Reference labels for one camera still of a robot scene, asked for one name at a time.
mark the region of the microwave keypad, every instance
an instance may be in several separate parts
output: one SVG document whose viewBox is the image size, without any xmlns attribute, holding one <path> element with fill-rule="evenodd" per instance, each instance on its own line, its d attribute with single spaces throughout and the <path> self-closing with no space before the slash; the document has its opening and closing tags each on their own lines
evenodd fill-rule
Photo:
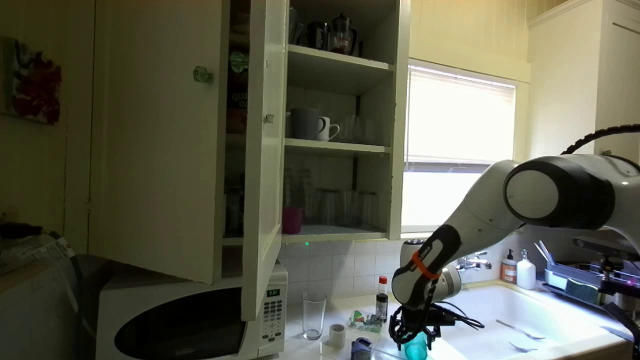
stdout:
<svg viewBox="0 0 640 360">
<path fill-rule="evenodd" d="M 282 338 L 285 324 L 283 300 L 279 296 L 265 297 L 264 302 L 262 302 L 260 319 L 262 320 L 262 332 L 260 336 L 260 343 L 262 345 Z"/>
</svg>

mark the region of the faucet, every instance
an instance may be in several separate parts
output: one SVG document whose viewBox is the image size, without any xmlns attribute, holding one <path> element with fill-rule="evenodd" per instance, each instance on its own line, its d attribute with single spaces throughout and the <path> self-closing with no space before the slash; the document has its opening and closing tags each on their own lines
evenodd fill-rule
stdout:
<svg viewBox="0 0 640 360">
<path fill-rule="evenodd" d="M 487 259 L 481 259 L 480 256 L 486 255 L 486 251 L 476 252 L 473 259 L 469 259 L 466 256 L 458 259 L 458 264 L 456 265 L 456 270 L 459 272 L 468 270 L 468 269 L 480 269 L 481 266 L 484 265 L 485 269 L 491 268 L 491 263 Z"/>
</svg>

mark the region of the cabinet door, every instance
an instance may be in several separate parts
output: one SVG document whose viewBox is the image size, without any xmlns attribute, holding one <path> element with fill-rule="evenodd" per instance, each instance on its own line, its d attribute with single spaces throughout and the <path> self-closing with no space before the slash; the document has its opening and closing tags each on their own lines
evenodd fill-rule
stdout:
<svg viewBox="0 0 640 360">
<path fill-rule="evenodd" d="M 280 251 L 288 1 L 251 1 L 242 318 L 256 319 Z"/>
<path fill-rule="evenodd" d="M 212 283 L 226 1 L 96 5 L 89 253 Z"/>
<path fill-rule="evenodd" d="M 640 113 L 640 11 L 611 1 L 602 26 L 596 128 L 635 124 Z M 638 162 L 638 134 L 606 136 L 595 141 L 595 152 Z"/>
</svg>

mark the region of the painting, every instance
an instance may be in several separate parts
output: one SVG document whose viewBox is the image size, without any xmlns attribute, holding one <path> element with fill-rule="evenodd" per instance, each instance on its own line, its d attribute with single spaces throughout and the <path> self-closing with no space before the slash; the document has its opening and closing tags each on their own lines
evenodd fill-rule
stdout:
<svg viewBox="0 0 640 360">
<path fill-rule="evenodd" d="M 42 124 L 60 120 L 62 70 L 42 51 L 0 37 L 0 113 Z"/>
</svg>

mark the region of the tape roll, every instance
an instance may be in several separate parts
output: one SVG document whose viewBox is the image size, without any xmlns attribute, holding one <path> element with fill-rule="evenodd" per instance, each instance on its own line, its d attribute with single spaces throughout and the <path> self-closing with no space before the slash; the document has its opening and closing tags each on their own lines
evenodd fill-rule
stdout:
<svg viewBox="0 0 640 360">
<path fill-rule="evenodd" d="M 335 323 L 329 327 L 329 341 L 327 345 L 335 348 L 344 347 L 344 339 L 346 337 L 346 329 L 344 325 Z"/>
</svg>

